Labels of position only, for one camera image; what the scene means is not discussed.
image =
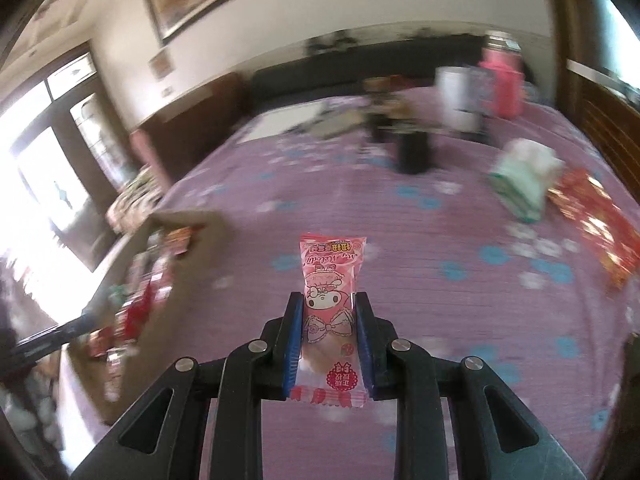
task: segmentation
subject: ceiling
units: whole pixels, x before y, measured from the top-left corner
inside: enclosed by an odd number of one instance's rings
[[[46,43],[59,40],[78,25],[89,25],[93,16],[87,12],[92,0],[44,0],[24,28],[9,54],[4,68],[22,56],[34,56]]]

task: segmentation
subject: candy wrapper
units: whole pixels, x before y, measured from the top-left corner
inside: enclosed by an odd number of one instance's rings
[[[151,233],[146,240],[146,252],[149,253],[149,258],[155,261],[162,251],[162,245],[164,244],[164,229],[158,229]]]
[[[116,402],[120,398],[127,348],[111,348],[107,352],[107,377],[104,382],[104,398]]]
[[[106,326],[92,332],[89,336],[88,352],[90,357],[103,357],[113,346],[113,327]]]
[[[151,290],[153,308],[164,304],[174,286],[174,256],[170,250],[163,250],[151,269]]]
[[[191,235],[193,235],[193,229],[191,227],[182,227],[171,231],[166,236],[164,243],[172,250],[175,256],[179,256],[189,250]]]
[[[640,264],[640,235],[602,184],[578,168],[566,172],[548,195],[590,241],[612,283],[622,287]]]
[[[366,402],[352,300],[365,242],[317,235],[300,240],[305,304],[294,400],[346,408]]]
[[[109,304],[113,312],[119,311],[127,301],[127,287],[125,285],[111,285],[109,288]]]
[[[134,294],[140,288],[140,281],[149,266],[149,256],[150,254],[145,251],[133,257],[133,261],[127,272],[127,285],[125,286],[125,293],[128,296]]]
[[[151,274],[148,274],[142,279],[139,290],[116,314],[114,336],[118,344],[130,344],[138,340],[151,313],[152,300],[153,286]]]

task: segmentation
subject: blue gripper pad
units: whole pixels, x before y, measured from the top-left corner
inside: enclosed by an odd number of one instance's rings
[[[282,391],[289,397],[291,389],[296,384],[296,374],[298,373],[298,360],[300,358],[300,346],[302,345],[302,302],[301,295],[296,311],[291,323],[289,341],[284,354],[284,373],[282,377]]]
[[[373,397],[373,359],[371,358],[371,348],[369,340],[364,330],[364,323],[358,322],[358,309],[356,312],[356,328],[358,330],[358,355],[360,357],[360,369],[362,372],[362,380],[367,389],[369,397]]]

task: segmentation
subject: cardboard box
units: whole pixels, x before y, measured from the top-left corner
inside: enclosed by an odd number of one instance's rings
[[[202,226],[202,229],[194,234],[190,250],[176,261],[172,291],[164,306],[151,313],[138,339],[138,353],[127,357],[119,400],[109,402],[104,398],[106,361],[90,358],[79,340],[74,340],[68,345],[69,361],[87,396],[106,424],[113,424],[118,420],[166,369],[166,363],[161,357],[167,342],[171,341],[175,325],[180,323],[180,318],[189,309],[190,302],[187,300],[191,293],[191,284],[203,271],[210,269],[215,262],[216,254],[220,252],[230,235],[222,215],[199,210],[152,213],[116,256],[86,307],[99,316],[101,326],[113,323],[114,313],[108,299],[111,285],[124,283],[129,264],[135,254],[146,249],[147,239],[153,231],[161,227],[172,230],[186,226]]]

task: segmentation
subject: white wall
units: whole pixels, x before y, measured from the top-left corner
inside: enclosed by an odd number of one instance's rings
[[[127,126],[167,100],[260,54],[313,36],[379,23],[439,20],[491,24],[551,37],[546,0],[231,0],[169,44],[176,70],[157,83],[148,60],[159,43],[143,0],[111,0],[93,46]],[[168,99],[160,91],[171,85]]]
[[[56,35],[39,44],[32,56],[25,54],[3,67],[0,72],[0,101],[42,67],[73,47],[89,41],[92,31],[80,25],[82,24],[78,24],[77,27],[75,24],[70,25],[64,34]]]

